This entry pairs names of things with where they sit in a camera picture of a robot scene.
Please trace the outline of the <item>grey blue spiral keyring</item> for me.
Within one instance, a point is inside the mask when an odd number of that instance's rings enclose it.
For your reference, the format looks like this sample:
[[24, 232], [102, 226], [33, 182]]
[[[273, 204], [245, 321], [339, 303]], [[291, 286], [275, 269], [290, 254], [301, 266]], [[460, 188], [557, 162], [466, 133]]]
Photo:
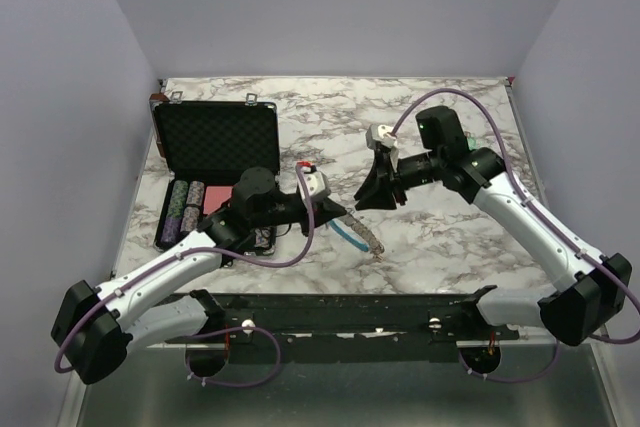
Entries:
[[377, 260], [382, 259], [385, 253], [384, 245], [353, 213], [348, 212], [344, 216], [331, 220], [329, 227], [359, 251], [368, 253]]

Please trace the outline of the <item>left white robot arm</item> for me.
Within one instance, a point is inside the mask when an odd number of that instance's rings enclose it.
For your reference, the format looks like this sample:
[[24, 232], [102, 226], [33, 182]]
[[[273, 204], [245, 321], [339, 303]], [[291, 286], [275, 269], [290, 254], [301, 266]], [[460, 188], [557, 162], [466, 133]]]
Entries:
[[[177, 308], [157, 304], [232, 260], [273, 269], [300, 262], [311, 248], [316, 228], [346, 210], [331, 199], [326, 176], [314, 165], [301, 162], [295, 174], [296, 190], [287, 194], [270, 170], [250, 168], [225, 204], [159, 257], [96, 287], [84, 280], [69, 287], [51, 330], [58, 347], [55, 372], [74, 372], [90, 385], [113, 373], [137, 346], [190, 336], [201, 342], [214, 340], [222, 319], [201, 301], [189, 298]], [[293, 224], [306, 238], [295, 257], [270, 262], [250, 255], [257, 229]]]

